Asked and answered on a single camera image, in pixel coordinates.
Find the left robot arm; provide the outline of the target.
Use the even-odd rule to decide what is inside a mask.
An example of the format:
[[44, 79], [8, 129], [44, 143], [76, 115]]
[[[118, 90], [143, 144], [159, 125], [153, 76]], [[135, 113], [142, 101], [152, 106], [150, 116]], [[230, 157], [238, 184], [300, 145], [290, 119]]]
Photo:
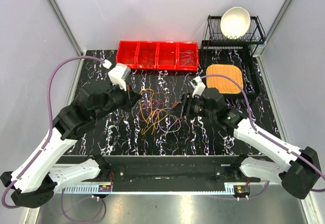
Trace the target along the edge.
[[37, 208], [57, 191], [75, 183], [109, 179], [110, 164], [100, 155], [64, 170], [54, 171], [52, 167], [86, 132], [94, 129], [98, 120], [118, 109], [130, 111], [141, 97], [130, 86], [126, 89], [117, 85], [82, 88], [71, 104], [61, 109], [43, 142], [22, 166], [1, 174], [6, 188], [2, 205], [8, 209]]

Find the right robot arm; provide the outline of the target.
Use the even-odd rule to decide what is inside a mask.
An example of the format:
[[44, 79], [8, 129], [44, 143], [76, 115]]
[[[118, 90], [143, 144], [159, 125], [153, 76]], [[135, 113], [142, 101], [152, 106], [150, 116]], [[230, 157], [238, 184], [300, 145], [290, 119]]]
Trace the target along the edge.
[[274, 182], [303, 200], [321, 177], [319, 158], [314, 149], [301, 149], [254, 125], [244, 113], [229, 107], [217, 89], [205, 89], [201, 95], [185, 93], [169, 113], [179, 119], [207, 118], [214, 126], [253, 146], [270, 159], [263, 161], [239, 156], [230, 170], [235, 181], [249, 177]]

